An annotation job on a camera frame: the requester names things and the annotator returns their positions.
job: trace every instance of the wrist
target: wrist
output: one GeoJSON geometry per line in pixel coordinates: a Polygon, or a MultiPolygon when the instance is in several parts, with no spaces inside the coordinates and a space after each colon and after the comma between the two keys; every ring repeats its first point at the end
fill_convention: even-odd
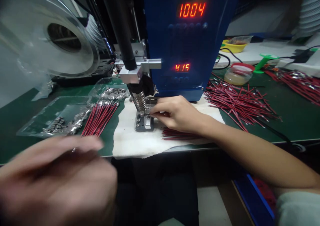
{"type": "Polygon", "coordinates": [[[217,138],[223,131],[225,131],[226,125],[215,120],[213,117],[202,114],[197,126],[196,134],[204,137],[214,139],[217,138]]]}

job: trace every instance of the red led display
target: red led display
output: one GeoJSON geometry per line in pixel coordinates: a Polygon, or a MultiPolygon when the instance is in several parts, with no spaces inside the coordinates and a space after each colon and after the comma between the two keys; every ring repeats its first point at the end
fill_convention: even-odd
{"type": "Polygon", "coordinates": [[[174,70],[178,72],[188,72],[189,68],[190,68],[190,64],[176,64],[176,66],[174,67],[174,70]]]}
{"type": "Polygon", "coordinates": [[[180,18],[187,17],[202,17],[204,13],[204,9],[206,7],[206,3],[182,3],[181,6],[178,6],[177,15],[180,18]]]}

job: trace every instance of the green spool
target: green spool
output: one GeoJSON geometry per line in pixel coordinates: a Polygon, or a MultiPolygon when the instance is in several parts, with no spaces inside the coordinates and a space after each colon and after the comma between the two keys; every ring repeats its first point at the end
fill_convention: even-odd
{"type": "Polygon", "coordinates": [[[260,69],[263,68],[263,66],[271,59],[278,59],[278,56],[267,54],[267,53],[260,53],[260,56],[262,56],[262,60],[256,65],[254,73],[264,73],[264,71],[261,71],[260,69]]]}

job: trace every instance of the yellow bowl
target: yellow bowl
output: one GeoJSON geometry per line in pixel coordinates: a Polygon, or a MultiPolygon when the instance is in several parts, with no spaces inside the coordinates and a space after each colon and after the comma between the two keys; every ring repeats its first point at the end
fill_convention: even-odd
{"type": "Polygon", "coordinates": [[[225,46],[221,46],[221,48],[228,48],[232,51],[232,53],[239,53],[242,52],[243,49],[246,47],[246,45],[248,44],[243,44],[243,45],[234,45],[234,44],[228,44],[226,43],[228,40],[223,40],[222,44],[224,44],[225,46]]]}

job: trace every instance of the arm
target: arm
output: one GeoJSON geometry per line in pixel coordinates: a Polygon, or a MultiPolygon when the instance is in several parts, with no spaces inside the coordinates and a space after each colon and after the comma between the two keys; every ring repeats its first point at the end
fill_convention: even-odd
{"type": "Polygon", "coordinates": [[[171,129],[211,139],[245,169],[273,186],[277,194],[291,190],[320,194],[320,175],[303,162],[257,136],[200,113],[182,96],[159,99],[150,113],[171,129]]]}

